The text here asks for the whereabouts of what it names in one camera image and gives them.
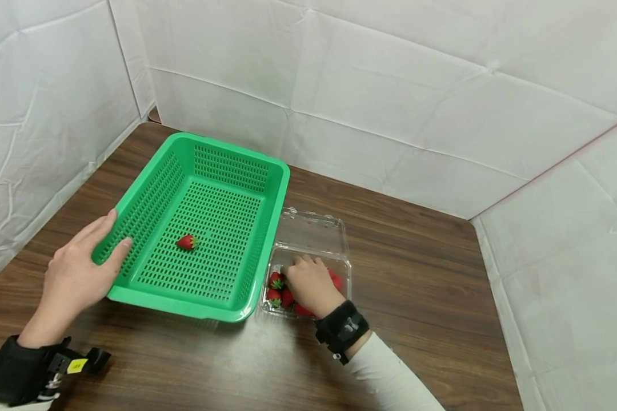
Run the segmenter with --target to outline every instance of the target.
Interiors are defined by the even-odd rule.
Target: wooden table
[[[35,310],[53,252],[114,207],[173,131],[139,126],[2,271],[0,345]],[[353,299],[447,410],[522,409],[467,221],[298,168],[286,205],[346,222]],[[56,409],[374,410],[310,323],[260,310],[221,324],[104,300],[70,334],[72,347],[113,360],[102,376],[72,379]]]

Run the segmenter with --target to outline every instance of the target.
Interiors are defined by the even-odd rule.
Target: white fabric
[[[31,402],[29,404],[9,407],[5,404],[0,404],[0,410],[13,410],[13,411],[48,411],[50,406],[52,406],[52,401],[46,402]]]
[[[0,269],[139,121],[105,0],[0,0]]]
[[[136,8],[164,124],[452,215],[617,122],[617,0]]]
[[[346,370],[365,385],[380,411],[443,411],[434,395],[376,333],[353,356]]]
[[[128,75],[135,94],[135,101],[141,118],[146,118],[154,105],[153,86],[149,71],[144,64],[144,44],[136,0],[109,0],[114,17],[114,24],[119,35],[119,44],[126,62]]]
[[[473,220],[526,411],[617,411],[617,127]]]

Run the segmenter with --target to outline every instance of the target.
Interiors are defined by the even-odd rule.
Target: strawberry
[[[336,287],[336,289],[340,291],[340,289],[342,288],[342,284],[340,284],[340,277],[338,276],[331,277],[331,282],[334,283],[334,286]]]
[[[176,241],[176,245],[180,248],[183,248],[183,250],[192,250],[198,244],[199,240],[197,240],[197,238],[191,234],[183,235],[181,239]]]
[[[281,294],[277,290],[269,289],[267,293],[267,300],[272,308],[279,308],[281,305]]]
[[[286,281],[283,279],[283,276],[281,274],[273,271],[270,274],[270,278],[268,280],[268,287],[273,288],[275,290],[280,290],[283,288],[283,285],[285,284],[285,282]]]
[[[295,308],[294,308],[295,314],[300,316],[300,317],[314,317],[315,315],[308,311],[306,308],[302,307],[298,304],[295,304]]]
[[[295,297],[293,297],[290,288],[283,287],[283,290],[281,290],[281,306],[284,308],[288,308],[290,307],[290,304],[292,304],[294,301]]]

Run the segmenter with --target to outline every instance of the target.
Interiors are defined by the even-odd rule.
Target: wrinkled white cloth
[[[353,356],[346,369],[365,384],[381,411],[443,411],[430,390],[376,333]]]
[[[15,411],[48,411],[52,401],[46,402],[31,402],[29,404],[8,407],[5,404],[0,404],[0,410],[15,410]]]

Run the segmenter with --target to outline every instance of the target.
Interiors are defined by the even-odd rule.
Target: black wrist strap
[[[354,304],[347,300],[322,320],[316,320],[318,329],[315,337],[320,343],[327,343],[327,349],[334,352],[334,358],[347,364],[346,350],[359,341],[370,329],[368,321],[356,310]]]
[[[87,355],[69,349],[71,337],[60,344],[27,349],[11,336],[0,348],[0,403],[18,406],[55,399],[62,376],[100,372],[110,359],[107,351],[93,347]]]
[[[55,354],[66,349],[71,338],[61,344],[27,349],[18,336],[9,337],[0,348],[0,403],[18,406],[34,401],[48,382],[48,367]]]

